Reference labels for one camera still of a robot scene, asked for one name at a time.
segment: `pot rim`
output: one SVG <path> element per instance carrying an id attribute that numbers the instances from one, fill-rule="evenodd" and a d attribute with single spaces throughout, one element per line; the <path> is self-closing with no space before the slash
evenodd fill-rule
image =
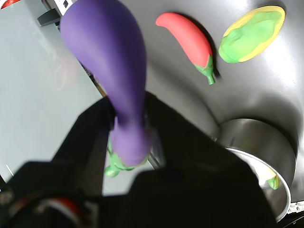
<path id="1" fill-rule="evenodd" d="M 289 207 L 290 207 L 290 204 L 291 204 L 291 192 L 290 192 L 290 189 L 289 189 L 289 186 L 288 184 L 286 183 L 286 181 L 284 180 L 284 178 L 269 164 L 267 164 L 265 161 L 261 160 L 260 158 L 250 154 L 250 153 L 247 153 L 245 151 L 242 151 L 240 149 L 235 149 L 235 148 L 229 148 L 229 147 L 226 147 L 227 150 L 237 154 L 242 154 L 242 155 L 245 155 L 245 156 L 248 156 L 250 158 L 253 158 L 261 163 L 263 163 L 264 165 L 266 165 L 267 167 L 269 167 L 279 178 L 280 178 L 280 181 L 281 183 L 283 183 L 284 185 L 284 188 L 285 188 L 285 192 L 287 194 L 287 204 L 284 208 L 284 210 L 281 212 L 281 214 L 279 214 L 277 217 L 276 217 L 276 222 L 279 222 L 282 218 L 284 218 L 284 216 L 287 214 L 288 210 L 289 210 Z"/>

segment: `toy vegetable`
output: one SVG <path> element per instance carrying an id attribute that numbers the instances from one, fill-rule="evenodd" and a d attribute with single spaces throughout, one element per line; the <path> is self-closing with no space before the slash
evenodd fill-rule
<path id="1" fill-rule="evenodd" d="M 275 174 L 275 172 L 259 161 L 252 161 L 251 164 L 254 167 L 259 182 L 264 183 L 267 181 L 269 186 L 274 190 L 279 188 L 280 178 Z"/>
<path id="2" fill-rule="evenodd" d="M 117 0 L 78 0 L 60 27 L 64 43 L 105 87 L 116 111 L 111 167 L 142 164 L 151 143 L 144 120 L 146 51 L 135 18 Z M 117 169 L 107 173 L 115 176 Z"/>
<path id="3" fill-rule="evenodd" d="M 214 84 L 212 50 L 201 30 L 192 21 L 177 13 L 161 14 L 156 25 L 165 27 L 172 33 L 191 63 L 207 77 L 209 85 Z"/>
<path id="4" fill-rule="evenodd" d="M 255 9 L 231 25 L 219 47 L 219 55 L 228 63 L 245 62 L 268 47 L 277 37 L 285 20 L 279 6 Z"/>

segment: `yellow object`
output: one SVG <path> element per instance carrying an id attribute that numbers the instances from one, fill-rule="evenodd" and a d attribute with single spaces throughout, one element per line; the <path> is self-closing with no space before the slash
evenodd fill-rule
<path id="1" fill-rule="evenodd" d="M 267 41 L 265 41 L 263 43 L 260 43 L 254 49 L 254 51 L 252 51 L 250 54 L 246 55 L 245 57 L 242 57 L 239 60 L 239 62 L 245 62 L 245 61 L 257 56 L 261 52 L 263 52 L 274 41 L 274 39 L 277 37 L 278 33 L 280 32 L 281 27 L 283 26 L 283 23 L 284 23 L 284 20 L 285 20 L 284 9 L 279 7 L 279 6 L 265 6 L 265 7 L 255 9 L 255 10 L 245 14 L 244 16 L 242 16 L 239 20 L 237 20 L 235 23 L 233 23 L 227 29 L 227 31 L 225 32 L 223 37 L 227 36 L 232 30 L 238 29 L 238 28 L 242 27 L 243 25 L 245 25 L 250 19 L 252 19 L 252 17 L 255 14 L 257 14 L 259 12 L 280 12 L 282 16 L 281 16 L 279 22 L 275 26 L 274 33 L 273 33 L 272 37 L 270 39 L 268 39 Z"/>
<path id="2" fill-rule="evenodd" d="M 255 169 L 259 182 L 261 183 L 276 176 L 275 172 L 260 161 L 252 161 L 251 165 Z"/>

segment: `chili pepper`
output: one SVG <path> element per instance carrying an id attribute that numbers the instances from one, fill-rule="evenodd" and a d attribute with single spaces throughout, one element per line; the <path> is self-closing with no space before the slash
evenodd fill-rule
<path id="1" fill-rule="evenodd" d="M 157 26 L 165 27 L 177 39 L 191 63 L 214 84 L 211 46 L 201 30 L 189 19 L 177 13 L 161 14 Z"/>

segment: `metal bowl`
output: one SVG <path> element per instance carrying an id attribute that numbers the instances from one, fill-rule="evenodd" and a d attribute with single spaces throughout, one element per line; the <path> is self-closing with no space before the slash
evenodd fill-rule
<path id="1" fill-rule="evenodd" d="M 295 153 L 288 140 L 276 128 L 264 122 L 236 119 L 221 125 L 218 141 L 251 168 L 257 161 L 261 162 L 280 178 L 280 186 L 276 190 L 267 181 L 259 183 L 276 220 L 280 221 L 290 206 L 289 188 L 295 174 Z"/>

